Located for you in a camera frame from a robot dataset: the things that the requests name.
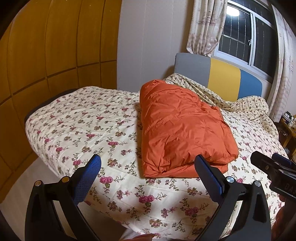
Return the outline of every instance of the blue gripper pad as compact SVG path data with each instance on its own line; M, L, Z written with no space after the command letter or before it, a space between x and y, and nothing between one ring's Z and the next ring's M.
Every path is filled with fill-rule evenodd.
M101 169L101 158L100 156L94 154L92 158L88 161L85 170L81 175L79 182L74 188L73 202L77 206L78 203L83 202L87 193L89 192L94 180L96 179L100 169Z
M272 155L271 159L274 160L274 161L276 161L276 162L278 162L279 164L281 164L284 167L288 167L290 169L293 169L292 162L289 159L281 156L278 153L274 153Z
M212 201L217 202L220 205L223 201L223 187L213 174L211 166L202 155L198 155L195 157L194 167Z

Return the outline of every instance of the floral bedspread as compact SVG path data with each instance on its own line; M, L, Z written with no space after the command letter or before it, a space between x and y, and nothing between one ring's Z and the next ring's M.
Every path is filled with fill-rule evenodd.
M167 82L180 84L179 77L174 75ZM244 183L260 180L274 219L281 202L268 188L266 175L251 165L250 155L256 150L268 156L286 155L285 151L276 135L263 127L260 116L247 118L229 110L221 111L238 144L239 157L229 164L225 176ZM199 178L143 177L140 112L139 93L85 87L37 110L26 123L26 134L33 150L59 177L71 176L94 153L101 156L101 171L85 199L88 205L141 234L194 240L217 204ZM231 231L240 205L223 235Z

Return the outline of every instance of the headboard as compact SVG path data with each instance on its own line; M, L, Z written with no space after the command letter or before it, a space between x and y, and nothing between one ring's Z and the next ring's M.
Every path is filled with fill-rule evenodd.
M255 76L231 64L191 53L177 53L175 73L209 88L227 101L262 94L262 83Z

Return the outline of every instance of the folded orange jacket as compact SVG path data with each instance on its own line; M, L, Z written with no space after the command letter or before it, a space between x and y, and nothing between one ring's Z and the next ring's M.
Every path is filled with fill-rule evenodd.
M144 84L142 164L145 177L198 177L194 159L202 154L222 173L238 157L238 148L220 109L189 89L163 80Z

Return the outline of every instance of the black clamp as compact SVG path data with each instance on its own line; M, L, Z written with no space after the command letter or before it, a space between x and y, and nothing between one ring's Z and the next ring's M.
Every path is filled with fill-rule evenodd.
M84 201L101 169L101 158L93 155L72 177L65 176L57 183L35 182L29 199L26 221L26 241L101 241L77 207ZM65 217L77 239L65 234L53 200L59 201Z
M211 199L219 204L214 215L195 241L270 241L271 224L264 190L259 181L238 183L211 167L202 155L194 161L195 170ZM237 201L242 206L231 233L220 239Z

